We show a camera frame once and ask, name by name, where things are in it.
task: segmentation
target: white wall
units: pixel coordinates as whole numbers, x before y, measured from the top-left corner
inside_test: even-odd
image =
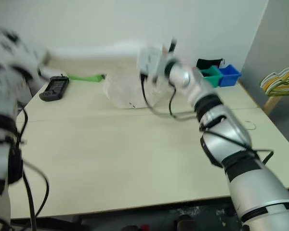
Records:
[[[189,64],[225,58],[241,69],[268,0],[0,0],[0,26],[47,47],[130,39],[169,44]]]

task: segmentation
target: green box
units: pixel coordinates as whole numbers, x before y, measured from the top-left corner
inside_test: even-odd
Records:
[[[218,87],[220,79],[223,77],[222,73],[216,66],[211,66],[209,69],[200,70],[204,76],[204,79],[210,82],[214,88]]]

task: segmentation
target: wooden frame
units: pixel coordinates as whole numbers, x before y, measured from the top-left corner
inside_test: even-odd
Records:
[[[263,107],[264,113],[269,115],[282,98],[283,96],[270,96]]]

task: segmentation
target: silver robot arm segment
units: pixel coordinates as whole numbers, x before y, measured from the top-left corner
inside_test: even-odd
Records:
[[[244,231],[289,231],[289,191],[251,147],[248,132],[196,69],[168,62],[165,76],[191,103],[200,122],[201,145],[211,163],[222,167]]]

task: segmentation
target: remote control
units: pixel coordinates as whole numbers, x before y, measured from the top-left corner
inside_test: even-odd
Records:
[[[68,77],[54,76],[50,78],[50,82],[45,91],[39,94],[39,98],[44,101],[55,101],[63,97],[66,87],[69,83]]]

